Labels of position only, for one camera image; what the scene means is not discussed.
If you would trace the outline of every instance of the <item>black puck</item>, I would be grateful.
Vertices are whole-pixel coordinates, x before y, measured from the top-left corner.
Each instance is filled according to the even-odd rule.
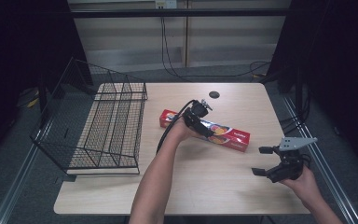
[[[219,98],[220,93],[217,92],[217,91],[211,91],[211,92],[209,92],[209,96],[210,96],[211,98],[217,99],[217,98]]]

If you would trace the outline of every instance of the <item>wall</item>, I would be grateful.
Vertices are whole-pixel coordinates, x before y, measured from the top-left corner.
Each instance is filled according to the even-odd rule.
[[[151,9],[154,1],[69,0],[76,9]],[[289,0],[186,1],[178,8],[288,8]],[[165,18],[173,67],[270,61],[284,17]],[[161,69],[161,18],[76,19],[89,63],[121,72]],[[164,51],[164,61],[168,58]]]

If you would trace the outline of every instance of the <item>black wire rack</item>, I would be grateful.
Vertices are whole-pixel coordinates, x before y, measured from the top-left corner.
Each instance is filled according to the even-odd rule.
[[[139,174],[146,99],[141,79],[72,59],[31,139],[66,174],[101,173],[95,169],[114,174],[113,168],[135,168]]]

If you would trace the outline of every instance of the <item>red box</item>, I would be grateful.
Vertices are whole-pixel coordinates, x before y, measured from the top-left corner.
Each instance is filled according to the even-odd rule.
[[[167,128],[170,125],[173,116],[176,112],[165,109],[159,117],[159,126],[161,128]],[[247,132],[233,129],[227,126],[216,124],[207,120],[201,120],[201,123],[205,125],[209,130],[214,132],[209,138],[201,137],[201,139],[221,145],[223,147],[229,147],[241,152],[244,152],[249,145],[251,135]]]

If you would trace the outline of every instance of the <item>black backdrop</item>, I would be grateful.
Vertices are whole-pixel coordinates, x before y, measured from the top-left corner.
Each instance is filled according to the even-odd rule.
[[[16,118],[19,94],[44,83],[52,91],[71,57],[86,56],[66,0],[0,0],[0,140]]]
[[[313,98],[358,155],[358,1],[294,0],[291,7],[315,13],[286,18],[268,75],[278,74],[280,90],[288,91],[299,67]]]

